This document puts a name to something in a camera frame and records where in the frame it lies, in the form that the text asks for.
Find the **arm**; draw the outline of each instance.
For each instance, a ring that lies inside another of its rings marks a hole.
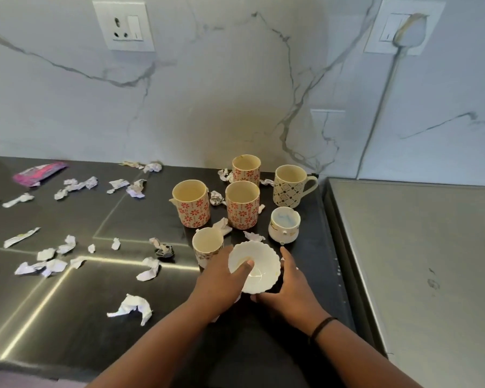
[[[261,293],[251,298],[277,310],[289,324],[311,336],[330,315],[316,300],[291,254],[283,247],[280,250],[285,260],[280,293]],[[339,321],[326,325],[316,342],[348,388],[421,388]]]
[[[215,317],[239,297],[253,261],[233,274],[223,248],[197,279],[189,299],[142,336],[122,357],[93,380],[87,388],[167,387],[188,349]]]

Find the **red floral mug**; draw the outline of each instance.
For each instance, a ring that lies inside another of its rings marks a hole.
[[[188,179],[173,189],[169,200],[178,209],[179,219],[184,226],[199,228],[210,219],[207,186],[198,179]]]
[[[230,226],[246,230],[257,224],[260,189],[250,181],[235,181],[226,188],[226,208]]]
[[[233,181],[250,181],[259,186],[260,159],[254,155],[240,155],[232,161]]]

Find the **hand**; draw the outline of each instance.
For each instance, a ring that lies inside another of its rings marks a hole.
[[[280,293],[260,293],[251,300],[261,302],[279,312],[293,327],[307,335],[312,335],[316,327],[327,317],[305,279],[296,267],[295,260],[284,247],[280,248],[284,257],[284,284]]]
[[[231,274],[228,269],[228,256],[232,249],[233,246],[227,246],[208,261],[188,300],[206,313],[208,322],[235,303],[255,265],[253,260],[248,260]]]

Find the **person's left hand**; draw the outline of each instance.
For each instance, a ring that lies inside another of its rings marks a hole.
[[[199,306],[206,313],[208,321],[219,316],[232,306],[239,297],[255,263],[248,260],[231,274],[228,269],[228,255],[233,246],[227,246],[208,261],[208,265],[196,281],[196,287],[188,302]]]

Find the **forearm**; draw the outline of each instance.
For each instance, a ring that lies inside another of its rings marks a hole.
[[[348,388],[421,388],[338,321],[323,328],[316,342]]]
[[[185,302],[143,335],[87,388],[168,386],[179,362],[210,320],[199,305]]]

